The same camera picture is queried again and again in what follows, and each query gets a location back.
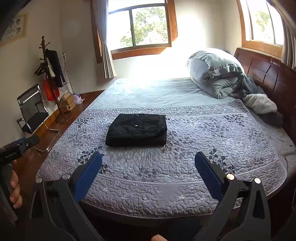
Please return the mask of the person's left hand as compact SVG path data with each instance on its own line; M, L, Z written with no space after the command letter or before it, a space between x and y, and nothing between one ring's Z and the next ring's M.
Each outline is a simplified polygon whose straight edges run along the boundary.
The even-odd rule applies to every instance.
M19 179L14 170L12 170L11 173L11 186L13 189L13 192L10 195L10 201L13 204L14 209L20 208L23 204L22 196L20 195L20 185L19 185Z

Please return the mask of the person's right hand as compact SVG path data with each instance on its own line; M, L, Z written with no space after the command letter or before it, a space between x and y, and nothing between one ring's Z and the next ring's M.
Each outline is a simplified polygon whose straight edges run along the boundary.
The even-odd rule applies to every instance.
M154 235L151 238L151 241L167 241L167 239L165 239L164 237L162 237L161 235Z

